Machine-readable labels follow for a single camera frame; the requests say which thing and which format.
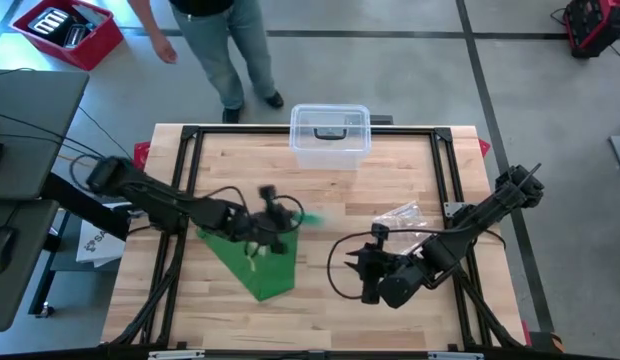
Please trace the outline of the person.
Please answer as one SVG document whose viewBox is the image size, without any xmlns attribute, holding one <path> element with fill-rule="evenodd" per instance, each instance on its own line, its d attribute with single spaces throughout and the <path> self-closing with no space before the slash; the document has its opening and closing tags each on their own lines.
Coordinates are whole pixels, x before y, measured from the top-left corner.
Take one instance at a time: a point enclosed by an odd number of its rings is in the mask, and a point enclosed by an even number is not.
<svg viewBox="0 0 620 360">
<path fill-rule="evenodd" d="M 237 124 L 244 91 L 229 54 L 233 41 L 254 92 L 271 108 L 284 99 L 276 89 L 259 0 L 167 0 L 176 23 L 223 105 L 222 121 Z"/>
</svg>

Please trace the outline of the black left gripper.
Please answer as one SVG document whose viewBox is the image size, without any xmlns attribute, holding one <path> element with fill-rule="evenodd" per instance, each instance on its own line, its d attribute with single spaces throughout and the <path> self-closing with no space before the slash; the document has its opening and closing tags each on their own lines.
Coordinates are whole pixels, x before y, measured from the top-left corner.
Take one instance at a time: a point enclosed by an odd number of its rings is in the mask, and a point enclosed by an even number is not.
<svg viewBox="0 0 620 360">
<path fill-rule="evenodd" d="M 306 214 L 290 210 L 280 203 L 279 199 L 287 198 L 287 195 L 278 195 L 274 185 L 261 186 L 259 196 L 264 201 L 265 208 L 256 213 L 243 210 L 233 239 L 239 242 L 256 242 L 268 247 L 274 254 L 287 254 L 288 246 L 280 236 L 298 229 L 304 223 Z"/>
</svg>

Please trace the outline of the small black silver device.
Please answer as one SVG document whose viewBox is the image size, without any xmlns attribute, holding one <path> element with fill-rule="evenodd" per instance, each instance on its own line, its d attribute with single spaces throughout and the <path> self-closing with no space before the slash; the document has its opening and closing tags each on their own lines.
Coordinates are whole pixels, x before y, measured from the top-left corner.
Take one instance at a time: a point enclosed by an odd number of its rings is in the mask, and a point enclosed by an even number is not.
<svg viewBox="0 0 620 360">
<path fill-rule="evenodd" d="M 91 33 L 89 24 L 73 24 L 66 33 L 63 47 L 75 49 Z"/>
</svg>

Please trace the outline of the silver bracket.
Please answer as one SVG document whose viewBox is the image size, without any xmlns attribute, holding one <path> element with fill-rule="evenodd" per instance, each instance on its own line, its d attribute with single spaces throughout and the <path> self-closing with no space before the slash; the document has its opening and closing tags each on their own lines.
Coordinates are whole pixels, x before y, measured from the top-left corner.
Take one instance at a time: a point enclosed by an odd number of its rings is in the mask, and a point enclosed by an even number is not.
<svg viewBox="0 0 620 360">
<path fill-rule="evenodd" d="M 205 357 L 204 350 L 164 350 L 150 352 L 147 360 L 200 360 Z"/>
<path fill-rule="evenodd" d="M 485 357 L 481 353 L 472 352 L 429 352 L 427 354 L 428 360 L 485 360 Z"/>
</svg>

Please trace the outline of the black desk leg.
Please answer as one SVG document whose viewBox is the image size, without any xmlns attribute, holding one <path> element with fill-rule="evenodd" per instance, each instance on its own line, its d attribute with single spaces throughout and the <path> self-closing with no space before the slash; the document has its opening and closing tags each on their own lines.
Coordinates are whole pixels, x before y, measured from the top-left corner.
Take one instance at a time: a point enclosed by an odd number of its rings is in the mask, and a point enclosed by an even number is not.
<svg viewBox="0 0 620 360">
<path fill-rule="evenodd" d="M 61 246 L 62 235 L 65 231 L 69 218 L 70 215 L 68 213 L 65 213 L 62 217 L 60 228 L 55 229 L 54 227 L 52 227 L 49 230 L 48 236 L 43 245 L 43 250 L 47 251 L 49 253 L 49 256 L 46 260 L 37 288 L 34 292 L 32 301 L 28 309 L 28 314 L 34 315 L 36 318 L 47 318 L 55 312 L 55 309 L 47 302 L 47 297 L 56 275 L 56 271 L 52 270 L 52 265 L 55 259 L 55 255 L 59 251 L 59 248 Z"/>
</svg>

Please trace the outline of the red and black equipment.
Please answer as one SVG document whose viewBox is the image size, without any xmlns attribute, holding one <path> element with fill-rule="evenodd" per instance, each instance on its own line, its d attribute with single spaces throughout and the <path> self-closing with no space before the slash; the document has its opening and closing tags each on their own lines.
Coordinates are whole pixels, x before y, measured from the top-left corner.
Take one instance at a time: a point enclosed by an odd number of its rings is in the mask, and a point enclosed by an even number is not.
<svg viewBox="0 0 620 360">
<path fill-rule="evenodd" d="M 598 57 L 620 38 L 620 0 L 571 0 L 562 18 L 574 58 Z"/>
</svg>

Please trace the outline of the grey desk top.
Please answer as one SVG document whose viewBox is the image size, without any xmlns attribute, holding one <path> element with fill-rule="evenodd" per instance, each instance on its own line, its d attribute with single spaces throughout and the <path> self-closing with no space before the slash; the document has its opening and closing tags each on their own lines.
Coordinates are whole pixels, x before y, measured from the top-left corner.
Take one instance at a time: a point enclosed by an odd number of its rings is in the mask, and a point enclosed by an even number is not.
<svg viewBox="0 0 620 360">
<path fill-rule="evenodd" d="M 39 196 L 88 79 L 83 72 L 0 70 L 0 199 Z"/>
<path fill-rule="evenodd" d="M 17 230 L 11 262 L 0 274 L 0 332 L 14 321 L 58 208 L 54 200 L 0 202 L 0 226 Z"/>
</svg>

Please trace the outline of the light green bandage strip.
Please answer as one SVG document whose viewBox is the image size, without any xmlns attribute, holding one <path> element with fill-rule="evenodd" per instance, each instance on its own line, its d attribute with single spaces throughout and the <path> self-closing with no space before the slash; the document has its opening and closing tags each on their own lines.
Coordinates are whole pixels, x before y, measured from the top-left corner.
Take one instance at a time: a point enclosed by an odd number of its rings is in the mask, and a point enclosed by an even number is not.
<svg viewBox="0 0 620 360">
<path fill-rule="evenodd" d="M 266 246 L 265 254 L 256 272 L 248 269 L 244 258 L 244 244 L 232 243 L 200 228 L 197 236 L 215 253 L 217 258 L 233 273 L 242 285 L 259 302 L 281 295 L 295 287 L 295 267 L 298 245 L 298 232 L 280 236 L 288 246 L 287 254 L 274 254 Z"/>
</svg>

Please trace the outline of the black computer mouse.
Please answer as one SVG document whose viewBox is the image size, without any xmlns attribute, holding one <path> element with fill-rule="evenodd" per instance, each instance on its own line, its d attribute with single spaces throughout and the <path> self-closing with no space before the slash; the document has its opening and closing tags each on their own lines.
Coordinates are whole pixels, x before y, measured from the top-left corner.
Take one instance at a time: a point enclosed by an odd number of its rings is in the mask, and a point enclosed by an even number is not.
<svg viewBox="0 0 620 360">
<path fill-rule="evenodd" d="M 11 262 L 17 230 L 8 225 L 0 226 L 0 274 Z"/>
</svg>

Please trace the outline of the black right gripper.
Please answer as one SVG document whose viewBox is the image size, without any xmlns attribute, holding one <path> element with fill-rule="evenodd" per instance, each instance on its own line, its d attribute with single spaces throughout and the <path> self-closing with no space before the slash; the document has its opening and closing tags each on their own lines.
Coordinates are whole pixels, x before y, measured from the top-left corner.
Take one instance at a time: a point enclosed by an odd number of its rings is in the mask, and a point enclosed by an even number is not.
<svg viewBox="0 0 620 360">
<path fill-rule="evenodd" d="M 383 300 L 389 307 L 403 306 L 421 287 L 424 271 L 415 256 L 389 253 L 384 250 L 390 229 L 374 223 L 371 234 L 375 241 L 365 243 L 360 249 L 347 252 L 359 263 L 346 261 L 362 281 L 361 302 L 374 305 Z"/>
</svg>

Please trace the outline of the white printed cardboard box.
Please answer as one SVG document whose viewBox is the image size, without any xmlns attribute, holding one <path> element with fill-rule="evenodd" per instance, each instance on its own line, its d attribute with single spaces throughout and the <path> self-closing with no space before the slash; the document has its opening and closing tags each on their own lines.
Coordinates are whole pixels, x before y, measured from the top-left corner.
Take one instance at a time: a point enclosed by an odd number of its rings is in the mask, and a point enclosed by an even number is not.
<svg viewBox="0 0 620 360">
<path fill-rule="evenodd" d="M 95 268 L 122 257 L 125 242 L 86 220 L 81 221 L 76 262 L 91 263 Z"/>
</svg>

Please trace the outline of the black white striped device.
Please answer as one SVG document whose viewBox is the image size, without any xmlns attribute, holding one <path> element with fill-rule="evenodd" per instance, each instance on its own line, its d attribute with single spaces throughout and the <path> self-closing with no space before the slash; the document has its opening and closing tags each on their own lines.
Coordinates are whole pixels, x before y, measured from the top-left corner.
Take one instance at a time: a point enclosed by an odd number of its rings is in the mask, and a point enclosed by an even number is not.
<svg viewBox="0 0 620 360">
<path fill-rule="evenodd" d="M 63 40 L 69 28 L 75 23 L 67 12 L 55 7 L 47 7 L 28 23 L 28 29 L 46 40 Z"/>
</svg>

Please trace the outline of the red plastic crate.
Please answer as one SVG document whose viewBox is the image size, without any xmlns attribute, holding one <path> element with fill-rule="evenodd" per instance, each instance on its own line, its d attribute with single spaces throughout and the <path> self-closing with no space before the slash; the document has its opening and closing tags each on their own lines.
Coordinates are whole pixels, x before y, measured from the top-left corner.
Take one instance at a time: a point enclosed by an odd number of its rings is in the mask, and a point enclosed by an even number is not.
<svg viewBox="0 0 620 360">
<path fill-rule="evenodd" d="M 63 47 L 64 40 L 49 41 L 28 29 L 40 11 L 55 7 L 69 13 L 74 24 L 89 24 L 91 33 L 75 49 Z M 94 69 L 122 41 L 123 35 L 109 10 L 83 0 L 41 0 L 15 20 L 11 27 L 23 35 L 39 52 L 50 55 L 81 70 Z"/>
</svg>

